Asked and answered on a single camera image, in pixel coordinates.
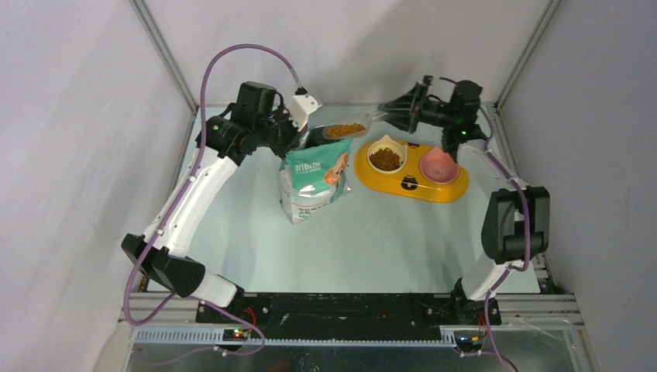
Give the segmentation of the green pet food bag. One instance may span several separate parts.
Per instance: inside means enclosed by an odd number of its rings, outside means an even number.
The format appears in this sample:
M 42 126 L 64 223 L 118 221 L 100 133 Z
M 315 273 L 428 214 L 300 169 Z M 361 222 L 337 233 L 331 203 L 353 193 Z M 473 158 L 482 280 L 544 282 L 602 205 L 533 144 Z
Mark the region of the green pet food bag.
M 312 129 L 279 166 L 280 204 L 297 225 L 350 193 L 346 169 L 351 139 L 327 139 L 323 129 Z

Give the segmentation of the clear plastic scoop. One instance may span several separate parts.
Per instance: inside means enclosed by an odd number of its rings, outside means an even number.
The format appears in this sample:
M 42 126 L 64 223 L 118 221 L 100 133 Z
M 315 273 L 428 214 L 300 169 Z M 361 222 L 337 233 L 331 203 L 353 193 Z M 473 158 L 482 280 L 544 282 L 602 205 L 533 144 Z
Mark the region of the clear plastic scoop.
M 321 135 L 327 140 L 358 138 L 365 136 L 374 124 L 385 122 L 388 116 L 380 110 L 350 114 L 324 126 Z

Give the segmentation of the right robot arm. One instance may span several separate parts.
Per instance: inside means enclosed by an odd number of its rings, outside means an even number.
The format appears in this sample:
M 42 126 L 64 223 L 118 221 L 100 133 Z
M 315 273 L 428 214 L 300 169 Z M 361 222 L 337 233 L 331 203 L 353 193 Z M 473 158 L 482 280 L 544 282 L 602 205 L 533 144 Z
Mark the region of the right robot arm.
M 470 324 L 477 319 L 480 301 L 494 297 L 513 272 L 525 272 L 531 259 L 549 245 L 550 195 L 544 187 L 523 181 L 493 152 L 493 135 L 477 124 L 482 113 L 477 83 L 454 81 L 450 99 L 445 102 L 430 94 L 429 75 L 402 96 L 378 105 L 380 117 L 393 127 L 413 133 L 419 124 L 442 131 L 438 154 L 449 164 L 471 160 L 470 180 L 487 197 L 481 228 L 483 255 L 475 267 L 460 280 L 463 295 L 450 304 L 452 317 Z

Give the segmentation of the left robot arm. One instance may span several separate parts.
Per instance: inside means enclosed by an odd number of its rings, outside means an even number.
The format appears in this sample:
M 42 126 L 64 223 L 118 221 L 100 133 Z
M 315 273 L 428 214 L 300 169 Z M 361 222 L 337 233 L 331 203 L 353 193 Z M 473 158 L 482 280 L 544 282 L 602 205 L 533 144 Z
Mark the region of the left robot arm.
M 285 157 L 321 106 L 304 88 L 285 100 L 269 85 L 241 84 L 236 101 L 202 126 L 194 158 L 157 217 L 141 234 L 123 239 L 121 248 L 140 273 L 180 298 L 214 303 L 225 322 L 239 321 L 245 312 L 245 302 L 236 296 L 241 287 L 191 259 L 191 241 L 215 196 L 245 158 L 260 147 Z

